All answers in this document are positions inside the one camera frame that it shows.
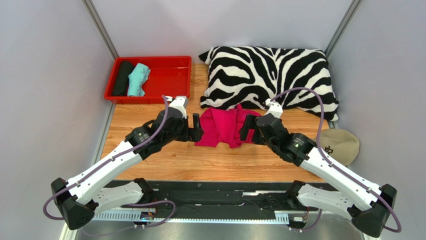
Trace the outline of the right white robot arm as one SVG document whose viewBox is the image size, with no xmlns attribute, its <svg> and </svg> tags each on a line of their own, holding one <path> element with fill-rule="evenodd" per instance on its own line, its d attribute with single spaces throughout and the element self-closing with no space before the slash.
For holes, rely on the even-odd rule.
<svg viewBox="0 0 426 240">
<path fill-rule="evenodd" d="M 286 194 L 305 207 L 313 207 L 340 215 L 362 233 L 380 237 L 393 210 L 398 191 L 390 184 L 378 185 L 360 177 L 326 155 L 316 142 L 301 133 L 289 133 L 281 119 L 271 113 L 247 115 L 240 139 L 246 140 L 253 130 L 251 142 L 267 146 L 285 162 L 301 167 L 334 187 L 322 190 L 295 180 Z"/>
</svg>

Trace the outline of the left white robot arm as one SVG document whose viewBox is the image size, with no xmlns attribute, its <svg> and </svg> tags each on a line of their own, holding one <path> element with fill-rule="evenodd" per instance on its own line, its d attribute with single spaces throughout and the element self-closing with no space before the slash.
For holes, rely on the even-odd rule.
<svg viewBox="0 0 426 240">
<path fill-rule="evenodd" d="M 204 134 L 200 115 L 188 117 L 175 107 L 159 112 L 156 119 L 134 128 L 106 157 L 73 178 L 55 179 L 51 184 L 52 200 L 70 230 L 88 224 L 95 215 L 124 205 L 146 204 L 152 190 L 146 181 L 137 178 L 122 186 L 107 188 L 115 177 L 135 164 L 146 160 L 173 142 L 199 142 Z"/>
</svg>

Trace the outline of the magenta t shirt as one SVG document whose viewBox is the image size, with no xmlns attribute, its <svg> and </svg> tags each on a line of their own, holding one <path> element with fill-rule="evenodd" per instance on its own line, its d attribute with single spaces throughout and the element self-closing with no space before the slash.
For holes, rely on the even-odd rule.
<svg viewBox="0 0 426 240">
<path fill-rule="evenodd" d="M 243 127 L 247 115 L 260 116 L 261 114 L 238 105 L 234 109 L 222 110 L 208 108 L 200 116 L 200 126 L 204 131 L 198 147 L 216 147 L 218 143 L 228 144 L 229 148 L 239 148 L 242 144 L 251 144 L 254 131 L 251 129 L 246 140 L 240 139 L 240 129 Z"/>
</svg>

